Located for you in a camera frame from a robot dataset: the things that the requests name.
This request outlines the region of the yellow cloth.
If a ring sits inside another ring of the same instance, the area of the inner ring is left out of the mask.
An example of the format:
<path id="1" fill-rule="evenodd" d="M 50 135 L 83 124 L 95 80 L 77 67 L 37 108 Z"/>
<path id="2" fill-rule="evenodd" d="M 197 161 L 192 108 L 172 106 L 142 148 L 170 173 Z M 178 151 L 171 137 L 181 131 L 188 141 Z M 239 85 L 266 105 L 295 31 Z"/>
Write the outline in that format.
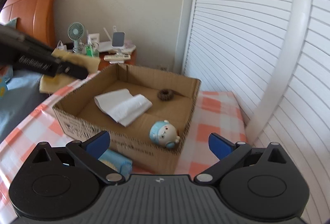
<path id="1" fill-rule="evenodd" d="M 54 77 L 43 75 L 39 84 L 40 93 L 53 94 L 64 86 L 74 82 L 81 77 L 84 80 L 89 74 L 96 73 L 100 64 L 99 57 L 91 57 L 81 54 L 69 53 L 64 50 L 55 49 L 51 54 L 60 58 L 64 66 L 60 68 L 61 74 Z"/>

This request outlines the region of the blue surgical face mask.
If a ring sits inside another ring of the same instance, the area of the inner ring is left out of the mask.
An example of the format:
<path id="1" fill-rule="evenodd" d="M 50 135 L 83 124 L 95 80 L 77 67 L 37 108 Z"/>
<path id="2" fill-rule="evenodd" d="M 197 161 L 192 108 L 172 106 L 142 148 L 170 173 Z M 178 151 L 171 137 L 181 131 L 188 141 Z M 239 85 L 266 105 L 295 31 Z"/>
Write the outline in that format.
<path id="1" fill-rule="evenodd" d="M 98 160 L 120 173 L 125 179 L 129 178 L 133 168 L 132 160 L 110 149 L 107 149 Z"/>

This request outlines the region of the blue-capped plush toy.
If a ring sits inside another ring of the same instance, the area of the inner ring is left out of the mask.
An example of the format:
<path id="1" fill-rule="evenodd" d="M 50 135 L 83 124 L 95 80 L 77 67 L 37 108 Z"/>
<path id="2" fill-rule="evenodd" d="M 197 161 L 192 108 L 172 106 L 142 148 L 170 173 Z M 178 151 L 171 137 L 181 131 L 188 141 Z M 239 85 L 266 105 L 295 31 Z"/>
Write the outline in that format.
<path id="1" fill-rule="evenodd" d="M 167 149 L 173 149 L 180 142 L 179 132 L 169 121 L 157 121 L 149 132 L 152 143 Z"/>

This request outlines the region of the green bottle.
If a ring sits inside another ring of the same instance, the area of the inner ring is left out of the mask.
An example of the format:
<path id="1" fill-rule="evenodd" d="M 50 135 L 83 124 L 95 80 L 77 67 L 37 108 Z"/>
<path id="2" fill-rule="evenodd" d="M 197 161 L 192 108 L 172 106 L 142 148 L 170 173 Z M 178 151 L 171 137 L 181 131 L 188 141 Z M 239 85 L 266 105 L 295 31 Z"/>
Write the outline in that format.
<path id="1" fill-rule="evenodd" d="M 91 57 L 99 57 L 99 44 L 98 43 L 92 43 L 92 44 L 86 44 L 86 55 Z"/>

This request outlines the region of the wooden nightstand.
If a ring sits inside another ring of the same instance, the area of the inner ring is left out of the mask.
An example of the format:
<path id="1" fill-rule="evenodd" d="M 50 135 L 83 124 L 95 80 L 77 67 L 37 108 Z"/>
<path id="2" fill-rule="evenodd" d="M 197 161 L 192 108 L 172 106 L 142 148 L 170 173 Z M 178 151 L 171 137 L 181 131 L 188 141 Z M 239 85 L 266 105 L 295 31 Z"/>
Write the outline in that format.
<path id="1" fill-rule="evenodd" d="M 137 51 L 133 51 L 130 55 L 124 53 L 109 53 L 104 52 L 100 53 L 100 64 L 98 66 L 99 70 L 102 70 L 108 67 L 111 64 L 130 64 L 135 65 L 136 58 L 137 58 Z"/>

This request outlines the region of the orange checked tablecloth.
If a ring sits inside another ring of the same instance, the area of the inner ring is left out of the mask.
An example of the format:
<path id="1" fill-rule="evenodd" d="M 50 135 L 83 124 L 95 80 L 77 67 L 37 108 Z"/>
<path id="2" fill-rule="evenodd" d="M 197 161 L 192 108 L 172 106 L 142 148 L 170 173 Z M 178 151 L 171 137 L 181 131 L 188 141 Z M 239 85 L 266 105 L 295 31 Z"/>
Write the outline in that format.
<path id="1" fill-rule="evenodd" d="M 82 83 L 77 80 L 55 92 L 2 141 L 1 223 L 11 223 L 16 217 L 8 196 L 9 185 L 36 144 L 47 141 L 53 147 L 62 147 L 71 140 L 63 133 L 52 106 Z M 199 92 L 189 134 L 176 166 L 177 174 L 194 177 L 218 161 L 209 150 L 211 133 L 234 143 L 246 140 L 242 115 L 232 93 Z"/>

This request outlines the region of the blue pillow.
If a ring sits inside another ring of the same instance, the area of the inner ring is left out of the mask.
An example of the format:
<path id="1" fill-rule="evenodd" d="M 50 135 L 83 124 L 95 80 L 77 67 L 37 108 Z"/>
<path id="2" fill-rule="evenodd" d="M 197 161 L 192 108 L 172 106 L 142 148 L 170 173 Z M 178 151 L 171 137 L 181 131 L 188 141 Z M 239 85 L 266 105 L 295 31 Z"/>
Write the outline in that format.
<path id="1" fill-rule="evenodd" d="M 5 26 L 8 26 L 10 28 L 16 29 L 18 18 L 14 18 L 8 23 L 5 24 Z M 1 64 L 1 73 L 0 73 L 0 97 L 1 99 L 8 91 L 7 83 L 11 80 L 13 77 L 13 68 L 9 65 L 2 65 Z"/>

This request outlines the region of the white power strip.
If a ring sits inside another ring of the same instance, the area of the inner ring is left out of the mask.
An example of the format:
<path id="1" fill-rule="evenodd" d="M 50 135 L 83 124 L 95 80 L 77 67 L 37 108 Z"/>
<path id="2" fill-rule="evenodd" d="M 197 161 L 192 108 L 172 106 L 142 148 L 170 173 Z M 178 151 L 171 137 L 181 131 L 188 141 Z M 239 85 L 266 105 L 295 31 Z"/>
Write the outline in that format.
<path id="1" fill-rule="evenodd" d="M 65 44 L 63 44 L 63 42 L 60 40 L 57 43 L 57 50 L 62 50 L 62 51 L 67 51 L 67 46 Z"/>

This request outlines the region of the green desk fan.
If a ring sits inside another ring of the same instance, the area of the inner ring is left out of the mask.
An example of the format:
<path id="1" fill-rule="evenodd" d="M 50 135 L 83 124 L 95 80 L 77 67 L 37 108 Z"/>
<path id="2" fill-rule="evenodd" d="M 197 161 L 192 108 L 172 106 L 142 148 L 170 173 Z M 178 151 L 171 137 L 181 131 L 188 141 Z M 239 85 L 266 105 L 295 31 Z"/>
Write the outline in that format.
<path id="1" fill-rule="evenodd" d="M 84 25 L 80 22 L 73 22 L 68 28 L 68 37 L 73 41 L 73 51 L 82 54 L 83 47 L 81 40 L 84 36 Z"/>

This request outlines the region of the white remote control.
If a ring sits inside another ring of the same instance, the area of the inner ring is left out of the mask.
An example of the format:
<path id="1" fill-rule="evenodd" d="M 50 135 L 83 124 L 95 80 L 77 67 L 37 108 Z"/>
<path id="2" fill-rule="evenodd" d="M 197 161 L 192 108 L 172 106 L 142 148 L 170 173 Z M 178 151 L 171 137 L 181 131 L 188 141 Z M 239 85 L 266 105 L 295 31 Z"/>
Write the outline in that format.
<path id="1" fill-rule="evenodd" d="M 128 54 L 105 55 L 104 60 L 107 62 L 124 62 L 127 60 L 131 60 L 131 55 L 128 55 Z"/>

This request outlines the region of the orange wooden headboard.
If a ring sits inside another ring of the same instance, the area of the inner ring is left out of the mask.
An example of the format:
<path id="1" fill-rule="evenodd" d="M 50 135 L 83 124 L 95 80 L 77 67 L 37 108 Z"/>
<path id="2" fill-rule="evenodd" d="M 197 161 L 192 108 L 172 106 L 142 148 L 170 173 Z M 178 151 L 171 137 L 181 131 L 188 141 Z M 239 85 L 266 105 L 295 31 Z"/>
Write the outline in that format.
<path id="1" fill-rule="evenodd" d="M 16 29 L 54 49 L 54 0 L 7 0 L 1 24 L 17 19 Z"/>

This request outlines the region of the grey small screen device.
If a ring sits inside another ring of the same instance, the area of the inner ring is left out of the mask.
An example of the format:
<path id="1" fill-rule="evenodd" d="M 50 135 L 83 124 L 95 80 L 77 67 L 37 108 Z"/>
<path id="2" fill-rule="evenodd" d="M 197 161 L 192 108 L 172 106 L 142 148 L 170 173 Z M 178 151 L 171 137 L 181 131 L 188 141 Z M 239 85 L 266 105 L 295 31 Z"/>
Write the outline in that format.
<path id="1" fill-rule="evenodd" d="M 118 32 L 116 26 L 113 26 L 112 29 L 113 29 L 112 46 L 113 47 L 123 47 L 125 44 L 125 33 Z"/>

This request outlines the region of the white folded tissue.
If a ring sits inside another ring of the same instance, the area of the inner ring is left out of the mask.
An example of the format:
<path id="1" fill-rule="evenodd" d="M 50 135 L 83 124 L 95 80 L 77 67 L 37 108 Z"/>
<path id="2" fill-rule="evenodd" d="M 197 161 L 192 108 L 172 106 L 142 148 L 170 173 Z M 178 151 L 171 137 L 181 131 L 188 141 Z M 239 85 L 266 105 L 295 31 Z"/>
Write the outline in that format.
<path id="1" fill-rule="evenodd" d="M 120 89 L 94 97 L 96 106 L 116 123 L 129 126 L 139 116 L 152 107 L 145 96 L 133 96 L 128 89 Z"/>

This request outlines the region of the brown cardboard box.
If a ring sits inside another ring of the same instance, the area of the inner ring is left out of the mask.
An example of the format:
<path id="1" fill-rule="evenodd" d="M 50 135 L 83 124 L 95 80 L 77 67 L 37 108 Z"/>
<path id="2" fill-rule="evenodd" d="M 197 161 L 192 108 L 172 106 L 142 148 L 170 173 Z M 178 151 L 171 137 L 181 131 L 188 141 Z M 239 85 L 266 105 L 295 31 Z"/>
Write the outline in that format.
<path id="1" fill-rule="evenodd" d="M 200 80 L 115 64 L 58 101 L 64 133 L 86 141 L 105 130 L 110 149 L 159 174 L 175 171 L 189 132 Z"/>

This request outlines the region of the brown hair scrunchie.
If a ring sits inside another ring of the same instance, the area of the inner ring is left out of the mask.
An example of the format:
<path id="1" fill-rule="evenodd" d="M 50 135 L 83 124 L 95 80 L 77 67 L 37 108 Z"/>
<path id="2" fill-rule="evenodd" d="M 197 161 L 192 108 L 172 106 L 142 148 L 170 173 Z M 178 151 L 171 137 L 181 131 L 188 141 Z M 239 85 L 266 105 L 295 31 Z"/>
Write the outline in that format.
<path id="1" fill-rule="evenodd" d="M 161 101 L 170 101 L 173 99 L 174 97 L 174 93 L 171 89 L 161 89 L 158 93 L 157 93 L 157 97 L 161 100 Z"/>

